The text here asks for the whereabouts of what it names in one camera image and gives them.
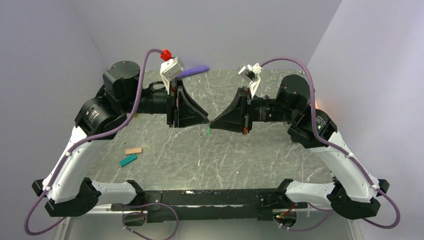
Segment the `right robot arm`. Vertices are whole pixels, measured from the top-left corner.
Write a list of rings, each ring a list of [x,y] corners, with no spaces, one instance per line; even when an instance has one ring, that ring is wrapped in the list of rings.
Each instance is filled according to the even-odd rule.
[[[285,76],[275,98],[251,96],[247,87],[237,89],[231,104],[210,122],[212,129],[247,134],[254,122],[285,122],[291,141],[311,151],[330,169],[330,183],[304,183],[284,179],[278,186],[271,205],[289,208],[294,204],[311,203],[329,207],[350,219],[375,217],[381,207],[379,193],[371,187],[377,184],[384,193],[389,183],[373,176],[364,177],[347,155],[336,124],[322,110],[311,115],[310,89],[307,81],[296,74]]]

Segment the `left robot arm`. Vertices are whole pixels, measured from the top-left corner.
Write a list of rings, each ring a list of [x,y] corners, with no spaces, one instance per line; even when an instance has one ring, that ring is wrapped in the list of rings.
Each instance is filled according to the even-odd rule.
[[[120,130],[130,118],[140,73],[133,61],[116,62],[103,73],[103,86],[82,105],[62,157],[49,176],[33,182],[36,195],[47,198],[44,207],[51,217],[79,217],[108,204],[137,210],[145,203],[145,191],[134,180],[103,183],[87,177],[93,161],[115,137],[108,132]],[[188,94],[178,74],[173,75],[169,89],[160,81],[142,89],[136,111],[166,115],[172,128],[209,122],[208,113]]]

